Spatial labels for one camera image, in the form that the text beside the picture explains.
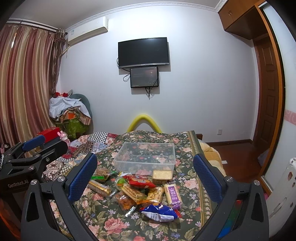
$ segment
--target ceiling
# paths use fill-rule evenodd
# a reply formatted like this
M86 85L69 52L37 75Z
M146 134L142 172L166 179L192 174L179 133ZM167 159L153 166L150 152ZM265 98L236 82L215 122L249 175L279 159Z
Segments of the ceiling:
M158 2L157 0L25 0L11 15L56 28L70 26L95 14L131 4ZM184 0L186 3L199 4L214 8L219 0Z

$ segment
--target blue gripper pad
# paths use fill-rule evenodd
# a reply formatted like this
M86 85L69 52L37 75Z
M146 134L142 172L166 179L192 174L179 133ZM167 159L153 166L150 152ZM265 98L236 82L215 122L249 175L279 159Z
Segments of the blue gripper pad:
M75 202L81 198L83 191L94 174L97 166L97 157L95 154L92 154L69 185L69 201Z
M42 145L44 142L45 142L45 136L43 136L43 135L36 136L33 139L24 142L24 144L22 146L22 150L23 151L33 150L37 146Z
M195 155L193 158L193 168L202 181L210 199L220 203L223 199L222 187L199 155Z

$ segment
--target pink wall border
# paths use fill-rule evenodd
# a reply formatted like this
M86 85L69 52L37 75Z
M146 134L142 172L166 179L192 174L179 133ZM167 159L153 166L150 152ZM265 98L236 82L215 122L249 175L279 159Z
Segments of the pink wall border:
M296 113L290 110L285 110L284 120L296 125Z

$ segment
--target clear plastic container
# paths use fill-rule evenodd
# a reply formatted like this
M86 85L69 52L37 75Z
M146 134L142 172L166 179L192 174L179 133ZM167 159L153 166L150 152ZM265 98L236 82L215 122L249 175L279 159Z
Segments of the clear plastic container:
M176 162L173 143L125 142L114 158L117 171L152 175L153 170L174 171Z

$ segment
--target floral bedspread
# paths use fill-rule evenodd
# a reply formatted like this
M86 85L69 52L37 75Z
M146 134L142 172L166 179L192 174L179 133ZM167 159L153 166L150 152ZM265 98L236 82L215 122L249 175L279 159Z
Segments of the floral bedspread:
M99 241L190 241L212 213L210 199L192 165L193 156L202 152L194 131L177 134L133 131L119 135L113 144L96 154L98 165L115 170L113 159L125 141L174 143L176 164L173 179L184 203L180 209L182 218L160 223L139 212L125 217L117 203L106 200L89 188L74 203L81 218ZM114 188L115 177L109 178L106 185ZM54 201L51 206L62 232L68 234Z

